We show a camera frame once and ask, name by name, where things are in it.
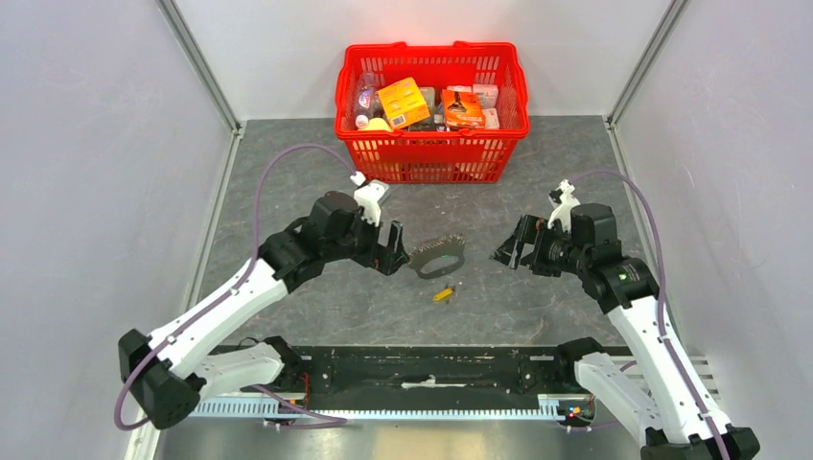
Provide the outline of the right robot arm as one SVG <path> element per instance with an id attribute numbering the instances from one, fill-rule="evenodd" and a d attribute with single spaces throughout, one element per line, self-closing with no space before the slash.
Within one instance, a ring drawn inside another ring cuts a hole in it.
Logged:
<path id="1" fill-rule="evenodd" d="M 492 260 L 538 276 L 576 276 L 620 333 L 646 385 L 640 387 L 590 337 L 557 347 L 555 383 L 596 396 L 635 438 L 643 459 L 753 459 L 754 431 L 737 427 L 703 385 L 659 305 L 647 264 L 623 254 L 611 207 L 572 207 L 570 226 L 524 215 Z"/>

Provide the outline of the key with yellow tag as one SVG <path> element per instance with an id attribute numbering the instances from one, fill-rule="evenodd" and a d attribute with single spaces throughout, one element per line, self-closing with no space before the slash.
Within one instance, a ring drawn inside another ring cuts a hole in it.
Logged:
<path id="1" fill-rule="evenodd" d="M 434 302 L 445 302 L 449 304 L 454 294 L 455 286 L 445 286 L 441 291 L 433 295 L 432 300 Z"/>

